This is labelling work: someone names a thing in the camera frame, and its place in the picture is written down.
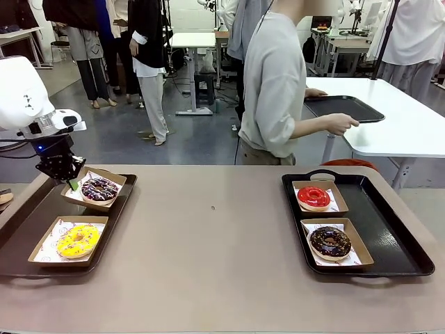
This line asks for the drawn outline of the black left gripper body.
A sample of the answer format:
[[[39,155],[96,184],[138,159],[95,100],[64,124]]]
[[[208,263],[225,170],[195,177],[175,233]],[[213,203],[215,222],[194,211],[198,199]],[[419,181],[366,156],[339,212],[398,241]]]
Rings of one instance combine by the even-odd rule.
[[[86,158],[72,151],[74,141],[69,134],[42,137],[33,142],[33,149],[40,162],[35,166],[45,175],[55,178],[60,172],[80,173]]]

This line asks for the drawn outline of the person's right hand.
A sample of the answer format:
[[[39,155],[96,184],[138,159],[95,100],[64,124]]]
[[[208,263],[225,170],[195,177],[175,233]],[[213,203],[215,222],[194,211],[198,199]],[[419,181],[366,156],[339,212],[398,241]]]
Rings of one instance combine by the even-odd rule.
[[[359,122],[344,113],[335,113],[327,116],[327,127],[329,133],[343,136],[348,129],[358,127]]]

